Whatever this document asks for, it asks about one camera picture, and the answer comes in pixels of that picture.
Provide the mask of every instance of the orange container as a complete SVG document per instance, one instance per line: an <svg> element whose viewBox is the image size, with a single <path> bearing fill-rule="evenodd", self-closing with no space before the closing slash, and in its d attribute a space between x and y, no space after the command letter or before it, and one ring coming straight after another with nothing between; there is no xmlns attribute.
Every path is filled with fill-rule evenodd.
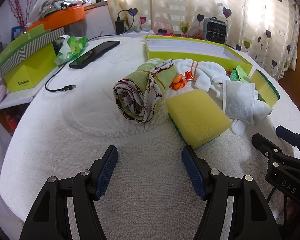
<svg viewBox="0 0 300 240"><path fill-rule="evenodd" d="M43 24L44 30L56 30L68 24L74 23L76 21L80 21L84 19L84 7L82 5L71 6L67 9L60 10L55 12L40 21L32 24L28 30Z"/></svg>

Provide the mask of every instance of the window sill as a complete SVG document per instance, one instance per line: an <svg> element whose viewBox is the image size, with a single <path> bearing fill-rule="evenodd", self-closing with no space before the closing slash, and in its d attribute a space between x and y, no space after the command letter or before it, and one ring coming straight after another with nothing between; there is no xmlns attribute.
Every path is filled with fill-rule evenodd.
<svg viewBox="0 0 300 240"><path fill-rule="evenodd" d="M85 11L87 10L91 10L93 8L97 8L97 7L100 7L100 6L105 6L105 5L108 5L108 2L105 1L105 2L99 2L99 3L95 3L95 4L92 4L92 5L88 5L84 8Z"/></svg>

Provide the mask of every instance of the curtain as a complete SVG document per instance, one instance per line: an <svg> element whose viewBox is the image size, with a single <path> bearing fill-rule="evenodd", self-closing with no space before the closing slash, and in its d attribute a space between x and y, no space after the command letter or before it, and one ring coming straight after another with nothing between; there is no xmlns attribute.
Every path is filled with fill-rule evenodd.
<svg viewBox="0 0 300 240"><path fill-rule="evenodd" d="M132 30L202 36L205 18L228 25L226 44L246 52L279 80L296 65L299 9L293 0L108 0L112 21L118 12Z"/></svg>

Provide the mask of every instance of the chevron pattern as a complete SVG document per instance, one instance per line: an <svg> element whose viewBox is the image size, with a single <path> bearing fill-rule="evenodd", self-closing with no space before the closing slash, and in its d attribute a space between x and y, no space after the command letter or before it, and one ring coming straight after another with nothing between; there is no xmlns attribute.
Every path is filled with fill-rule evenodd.
<svg viewBox="0 0 300 240"><path fill-rule="evenodd" d="M15 66L19 65L25 59L29 58L32 54L36 53L38 50L42 49L44 46L55 41L64 34L64 29L60 28L54 30L53 32L47 33L46 35L41 36L40 38L37 38L36 40L23 46L0 67L0 78L2 78L6 73L12 70Z"/></svg>

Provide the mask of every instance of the white towel tablecloth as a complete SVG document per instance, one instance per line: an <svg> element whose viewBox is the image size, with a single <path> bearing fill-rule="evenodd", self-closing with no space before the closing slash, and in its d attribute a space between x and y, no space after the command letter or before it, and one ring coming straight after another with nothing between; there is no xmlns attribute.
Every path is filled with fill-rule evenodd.
<svg viewBox="0 0 300 240"><path fill-rule="evenodd" d="M164 102L146 124L133 124L120 113L113 100L116 81L147 60L143 38L116 37L88 43L85 51L107 41L121 44L81 70L68 65L49 84L50 89L76 85L75 90L38 93L22 117L2 166L0 193L8 207L23 221L49 176L73 177L103 156L109 145L118 149L118 162L107 192L96 210L107 239L193 239L205 203L194 193L182 163L185 142L169 118ZM264 180L267 159L251 143L260 133L286 154L300 158L298 149L277 138L282 125L300 134L300 112L279 84L260 69L280 93L273 112L263 122L247 126L241 136L228 129L196 149L199 158L227 176L250 174L265 196L272 186ZM188 85L183 91L191 90ZM179 92L168 89L165 97ZM222 101L210 96L221 106ZM72 201L69 217L73 239L79 239ZM270 206L277 217L283 195L276 191ZM229 197L221 239L227 239L232 214Z"/></svg>

